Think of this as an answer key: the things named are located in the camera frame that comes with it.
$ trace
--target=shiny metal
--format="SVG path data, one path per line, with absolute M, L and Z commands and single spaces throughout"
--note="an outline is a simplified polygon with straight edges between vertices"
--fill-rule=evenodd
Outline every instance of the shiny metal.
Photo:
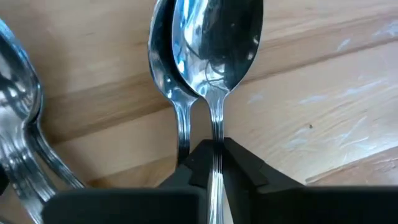
M 42 202 L 55 186 L 36 163 L 26 127 L 40 108 L 40 85 L 29 59 L 11 30 L 0 20 L 0 162 L 36 223 Z
M 159 91 L 174 107 L 178 129 L 177 165 L 190 150 L 190 111 L 198 99 L 180 78 L 175 68 L 171 41 L 171 23 L 174 0 L 158 0 L 150 25 L 148 59 L 152 78 Z
M 24 51 L 18 40 L 14 37 L 12 31 L 7 27 L 7 25 L 5 25 L 5 23 L 3 23 L 3 21 L 0 21 L 0 31 L 3 36 L 5 36 L 5 40 L 7 40 L 9 45 L 14 47 L 4 55 L 9 57 L 10 54 L 12 54 L 13 50 L 15 51 L 16 55 L 13 59 L 13 65 L 7 64 L 8 62 L 4 62 L 5 65 L 2 65 L 3 70 L 12 70 L 14 72 L 13 77 L 15 77 L 15 80 L 25 80 L 24 85 L 22 85 L 23 90 L 29 90 L 29 92 L 32 93 L 32 96 L 34 96 L 34 100 L 29 103 L 29 105 L 32 105 L 32 111 L 30 112 L 29 119 L 25 120 L 25 123 L 22 127 L 22 129 L 24 130 L 25 139 L 29 144 L 28 146 L 31 149 L 35 149 L 35 151 L 55 172 L 55 174 L 57 174 L 68 185 L 73 188 L 84 187 L 84 185 L 73 175 L 70 169 L 57 156 L 55 151 L 49 146 L 44 138 L 44 134 L 40 126 L 44 103 L 44 91 L 41 88 L 41 84 L 32 64 L 29 62 L 29 58 L 26 52 Z M 17 64 L 18 60 L 21 61 L 21 65 L 23 65 L 23 70 L 21 65 Z
M 41 91 L 41 104 L 44 102 L 44 93 Z M 63 163 L 61 158 L 51 148 L 50 144 L 45 139 L 41 128 L 42 110 L 43 105 L 40 107 L 36 119 L 30 123 L 28 128 L 28 135 L 32 148 L 39 154 L 44 162 L 51 168 L 51 170 L 61 178 L 66 184 L 74 189 L 84 188 L 85 185 L 73 174 L 68 166 Z
M 213 139 L 224 141 L 223 105 L 257 54 L 262 0 L 177 0 L 172 24 L 175 64 L 186 83 L 209 104 Z M 209 223 L 223 223 L 222 147 L 209 179 Z

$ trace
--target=wood grain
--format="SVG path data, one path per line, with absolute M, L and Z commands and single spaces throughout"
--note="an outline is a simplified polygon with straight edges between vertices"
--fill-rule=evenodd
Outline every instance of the wood grain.
M 310 185 L 397 185 L 398 147 L 309 178 Z
M 342 55 L 239 87 L 225 134 L 293 178 L 305 179 L 397 144 L 398 42 Z M 210 138 L 195 105 L 192 145 Z M 171 108 L 57 145 L 86 180 L 175 154 Z
M 0 17 L 26 46 L 43 80 L 44 126 L 52 142 L 167 105 L 149 78 L 146 59 L 154 2 L 0 1 Z M 395 0 L 267 1 L 261 49 L 245 81 L 396 40 L 387 30 L 397 13 Z M 126 83 L 137 89 L 123 88 Z M 126 100 L 128 95 L 135 100 Z

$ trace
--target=black holder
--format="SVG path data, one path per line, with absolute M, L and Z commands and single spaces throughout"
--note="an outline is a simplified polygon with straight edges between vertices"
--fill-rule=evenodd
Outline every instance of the black holder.
M 398 223 L 396 187 L 306 187 L 230 138 L 202 141 L 156 189 L 82 189 L 48 201 L 46 224 L 206 223 L 212 152 L 223 147 L 223 175 L 234 224 Z

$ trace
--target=silver spoon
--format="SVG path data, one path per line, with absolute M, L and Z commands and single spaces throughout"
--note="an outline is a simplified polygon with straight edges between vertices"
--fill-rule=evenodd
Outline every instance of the silver spoon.
M 174 0 L 158 0 L 148 42 L 148 59 L 152 78 L 159 91 L 174 107 L 178 129 L 177 165 L 189 155 L 190 150 L 190 112 L 198 99 L 175 68 L 171 41 L 171 23 Z
M 262 0 L 177 0 L 172 24 L 175 64 L 208 103 L 213 139 L 224 141 L 223 105 L 257 54 Z M 209 223 L 223 223 L 222 147 L 209 176 Z
M 25 69 L 27 70 L 27 74 L 29 74 L 29 78 L 31 78 L 32 88 L 34 88 L 35 93 L 35 108 L 34 118 L 31 118 L 28 122 L 29 125 L 26 124 L 25 133 L 26 138 L 29 140 L 30 147 L 35 149 L 35 151 L 39 154 L 39 156 L 44 160 L 44 162 L 54 171 L 54 173 L 59 176 L 65 183 L 73 188 L 83 188 L 84 185 L 75 177 L 75 175 L 70 171 L 70 169 L 62 162 L 62 160 L 57 156 L 55 151 L 50 147 L 48 142 L 45 140 L 44 134 L 42 132 L 42 128 L 40 125 L 42 110 L 44 108 L 44 91 L 41 87 L 40 80 L 38 79 L 34 67 L 29 61 L 29 58 L 19 44 L 19 41 L 16 40 L 12 31 L 0 20 L 0 31 L 4 34 L 9 34 L 12 36 L 12 39 L 9 39 L 11 44 L 14 44 L 19 48 L 19 50 L 23 54 L 19 54 L 19 60 L 24 61 Z
M 0 162 L 35 222 L 55 187 L 36 163 L 25 131 L 39 111 L 39 86 L 29 59 L 0 20 Z

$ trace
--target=metal spoon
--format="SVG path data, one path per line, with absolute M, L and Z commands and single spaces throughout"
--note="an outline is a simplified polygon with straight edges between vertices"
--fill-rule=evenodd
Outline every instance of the metal spoon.
M 55 187 L 36 163 L 25 131 L 40 106 L 35 80 L 25 51 L 0 20 L 0 162 L 38 223 L 42 202 L 55 195 Z
M 213 139 L 224 141 L 226 96 L 249 70 L 259 47 L 262 0 L 177 0 L 172 50 L 191 89 L 207 101 Z M 223 223 L 222 147 L 214 152 L 209 177 L 209 223 Z
M 174 0 L 158 0 L 150 24 L 148 59 L 159 91 L 174 107 L 178 129 L 177 165 L 189 155 L 190 111 L 198 96 L 185 86 L 172 58 L 171 23 Z
M 0 20 L 0 31 L 4 34 L 12 35 L 12 39 L 9 39 L 11 44 L 14 44 L 19 48 L 22 54 L 19 54 L 19 59 L 24 61 L 25 69 L 27 70 L 27 74 L 29 74 L 29 78 L 31 79 L 31 88 L 34 88 L 35 93 L 35 108 L 34 117 L 31 117 L 30 121 L 26 124 L 25 133 L 26 138 L 29 139 L 29 144 L 32 149 L 41 156 L 44 162 L 57 174 L 64 182 L 66 182 L 69 186 L 73 188 L 83 188 L 84 185 L 73 175 L 70 169 L 62 162 L 62 160 L 57 156 L 55 151 L 49 146 L 48 142 L 45 140 L 44 134 L 42 132 L 42 128 L 40 125 L 42 110 L 44 108 L 44 91 L 41 87 L 40 80 L 38 79 L 34 67 L 29 61 L 29 58 L 16 40 L 12 31 Z

